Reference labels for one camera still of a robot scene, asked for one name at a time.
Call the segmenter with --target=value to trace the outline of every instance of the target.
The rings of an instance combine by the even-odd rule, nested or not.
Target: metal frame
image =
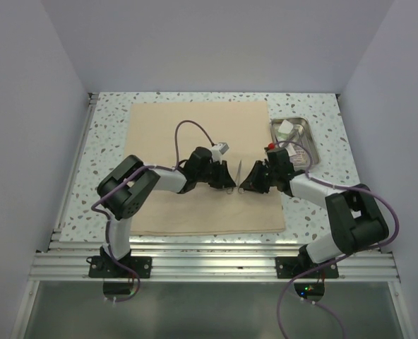
[[[41,281],[98,281],[88,277],[87,257],[97,255],[100,243],[60,242],[63,216],[80,163],[97,93],[89,93],[90,102],[85,128],[80,136],[73,169],[66,184],[49,249],[37,253],[29,274],[18,317],[11,334],[12,339],[23,338]],[[296,256],[301,244],[150,244],[130,241],[132,255],[151,256],[153,268],[150,279],[143,282],[253,282],[284,283],[275,271],[276,256]],[[388,283],[398,321],[405,339],[415,338],[414,329],[402,298],[398,271],[392,254],[367,251],[339,262],[340,278],[334,283],[385,282]],[[313,281],[301,279],[302,282]]]

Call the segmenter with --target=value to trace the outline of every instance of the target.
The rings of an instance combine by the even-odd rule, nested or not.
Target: table
[[[246,102],[265,100],[271,119],[308,119],[321,162],[312,173],[340,184],[359,182],[334,94],[314,93],[100,93],[89,125],[77,174],[59,227],[60,242],[104,241],[105,219],[90,206],[95,188],[124,158],[130,108],[148,102]],[[267,234],[191,237],[131,236],[131,242],[163,244],[306,244],[328,233],[327,213],[298,198],[282,195],[286,230]]]

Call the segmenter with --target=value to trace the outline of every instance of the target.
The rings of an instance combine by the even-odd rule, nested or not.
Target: tan board
[[[242,160],[241,182],[256,160],[265,157],[271,142],[266,102],[183,102],[134,104],[131,108],[125,155],[171,167],[176,162],[174,130],[185,119],[202,125],[215,143],[227,142],[224,155],[235,179]],[[184,124],[179,130],[180,159],[197,146],[210,148],[201,130]],[[201,235],[281,232],[285,228],[280,194],[245,192],[233,194],[211,189],[207,184],[187,194],[153,191],[133,217],[133,234]]]

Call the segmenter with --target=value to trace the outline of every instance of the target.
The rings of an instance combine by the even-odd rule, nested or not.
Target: cable
[[[208,132],[206,132],[206,130],[198,123],[195,122],[193,120],[183,120],[181,121],[179,124],[177,124],[176,129],[174,130],[174,148],[176,149],[176,165],[174,166],[174,170],[177,170],[177,168],[179,167],[179,146],[178,146],[178,130],[179,127],[181,127],[182,124],[185,123],[189,123],[189,124],[193,124],[195,126],[197,126],[208,138],[211,146],[214,146],[214,142],[212,141],[212,139],[210,138]]]
[[[370,196],[372,196],[372,197],[374,197],[375,199],[377,199],[378,201],[380,201],[389,211],[390,211],[390,213],[391,213],[391,215],[393,216],[393,219],[394,219],[394,223],[395,223],[395,228],[394,228],[394,233],[393,233],[393,235],[390,237],[390,238],[388,238],[387,240],[385,240],[384,242],[381,242],[380,244],[377,244],[377,245],[373,245],[373,246],[370,246],[370,247],[368,247],[368,248],[366,248],[366,249],[364,249],[364,250],[367,250],[367,249],[377,249],[377,248],[380,248],[381,246],[385,246],[385,245],[389,245],[391,242],[393,242],[394,241],[394,239],[398,236],[398,234],[399,234],[399,230],[400,230],[400,223],[399,223],[399,219],[398,219],[398,215],[397,215],[397,213],[394,211],[394,209],[391,207],[391,205],[387,202],[387,201],[385,201],[385,199],[383,199],[383,198],[381,198],[379,195],[377,195],[377,194],[375,194],[375,193],[373,193],[373,192],[371,192],[371,191],[369,191],[369,190],[367,190],[367,189],[360,189],[360,188],[358,188],[358,187],[351,187],[351,186],[340,186],[340,185],[334,185],[334,184],[331,184],[331,183],[329,183],[329,182],[325,182],[325,181],[323,181],[323,180],[320,180],[320,179],[317,179],[317,178],[314,178],[314,177],[312,177],[310,174],[309,174],[309,170],[312,168],[312,166],[313,166],[313,158],[312,158],[312,156],[311,156],[311,153],[304,147],[304,146],[302,146],[302,145],[300,145],[300,144],[298,144],[298,143],[296,143],[296,142],[294,142],[294,141],[279,141],[279,142],[277,142],[275,145],[276,146],[278,146],[278,147],[280,147],[280,144],[282,144],[282,143],[291,143],[291,144],[293,144],[293,145],[297,145],[297,146],[299,146],[302,150],[304,150],[305,152],[306,152],[306,154],[308,155],[308,157],[309,157],[309,165],[308,165],[308,167],[305,169],[305,175],[306,175],[306,177],[308,177],[308,179],[310,179],[311,181],[313,181],[313,182],[316,182],[316,183],[318,183],[318,184],[321,184],[321,185],[323,185],[323,186],[327,186],[327,187],[330,187],[330,188],[334,188],[334,189],[340,189],[340,190],[348,190],[348,191],[356,191],[356,192],[361,192],[361,193],[365,193],[365,194],[368,194],[368,195],[370,195]],[[325,267],[328,267],[328,266],[331,266],[331,265],[333,265],[333,264],[335,264],[335,263],[338,263],[338,262],[340,262],[340,261],[342,261],[342,260],[344,260],[344,259],[346,259],[346,258],[348,258],[349,256],[348,255],[344,255],[344,256],[340,256],[340,257],[338,257],[338,258],[334,258],[334,259],[332,259],[332,260],[330,260],[330,261],[327,261],[326,263],[323,263],[322,265],[319,265],[319,266],[316,266],[316,267],[314,267],[314,268],[311,268],[311,269],[309,269],[309,270],[307,270],[307,271],[305,271],[305,272],[303,272],[303,273],[300,273],[300,274],[298,274],[298,275],[296,275],[295,277],[293,277],[285,286],[284,286],[284,288],[282,289],[282,291],[281,291],[281,293],[280,293],[280,296],[278,297],[278,302],[277,302],[277,309],[276,309],[276,315],[277,315],[277,322],[278,322],[278,326],[280,327],[280,330],[281,330],[281,334],[283,335],[283,337],[285,337],[286,339],[289,339],[289,336],[286,334],[286,331],[285,331],[285,328],[284,328],[284,326],[283,326],[283,324],[282,324],[282,322],[281,322],[281,309],[280,309],[280,305],[281,305],[281,302],[282,302],[282,298],[285,296],[285,293],[286,293],[286,291],[289,289],[289,287],[292,285],[292,283],[295,281],[295,280],[297,280],[297,279],[300,279],[300,278],[303,278],[305,275],[308,275],[308,274],[310,274],[310,273],[313,273],[313,272],[317,272],[318,270],[320,270],[320,269],[322,269],[322,268],[325,268]],[[340,318],[333,312],[333,311],[331,311],[327,306],[325,306],[325,305],[322,305],[322,304],[319,304],[318,302],[316,302],[316,303],[314,303],[316,306],[318,306],[318,307],[320,307],[320,308],[322,308],[322,309],[324,309],[325,311],[327,311],[329,314],[331,314],[332,316],[333,316],[333,318],[335,318],[335,320],[339,323],[339,325],[340,325],[340,327],[341,327],[341,331],[342,331],[342,338],[343,339],[346,339],[347,338],[347,334],[346,334],[346,330],[345,330],[345,326],[344,326],[344,324],[342,323],[342,321],[340,320]]]
[[[97,207],[99,205],[101,205],[102,203],[104,203],[108,198],[110,198],[111,196],[113,196],[117,191],[119,191],[124,186],[126,186],[129,182],[133,181],[141,172],[143,172],[146,169],[150,169],[150,168],[157,168],[159,170],[172,171],[171,168],[163,167],[163,166],[154,166],[154,165],[142,166],[142,167],[138,168],[133,174],[131,174],[126,180],[124,180],[117,187],[115,187],[114,189],[112,189],[108,194],[106,194],[105,196],[103,196],[101,199],[99,199],[98,201],[96,201],[91,206],[91,210],[92,211],[94,211],[96,213],[101,213],[101,214],[105,215],[105,217],[107,218],[107,222],[105,224],[105,242],[107,243],[107,249],[109,251],[110,258],[115,263],[115,265],[117,265],[118,267],[123,268],[124,270],[127,270],[138,281],[138,284],[137,284],[137,287],[136,287],[135,291],[133,291],[128,297],[111,299],[113,302],[125,302],[127,300],[132,299],[136,295],[136,293],[138,292],[138,290],[140,289],[140,284],[141,284],[140,283],[140,277],[138,276],[137,272],[135,272],[132,268],[129,268],[129,267],[123,265],[122,263],[120,263],[115,258],[114,254],[113,254],[113,251],[112,251],[112,247],[110,246],[110,238],[109,238],[109,231],[110,231],[110,225],[112,223],[112,216],[107,211],[105,211],[103,209],[100,209],[100,208],[97,208]]]

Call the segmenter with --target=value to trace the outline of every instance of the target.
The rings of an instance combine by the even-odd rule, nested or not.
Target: metal bracket
[[[126,270],[111,271],[101,256],[87,258],[90,264],[89,278],[130,278]],[[148,279],[153,266],[150,256],[130,256],[124,260],[123,265],[132,268],[142,279]]]
[[[275,258],[275,268],[277,271],[278,279],[292,279],[296,275],[305,271],[299,265],[296,256],[277,256]],[[330,267],[322,268],[321,271],[316,271],[305,276],[305,278],[319,278],[324,273],[325,279],[336,279],[339,278],[338,266],[333,264]]]

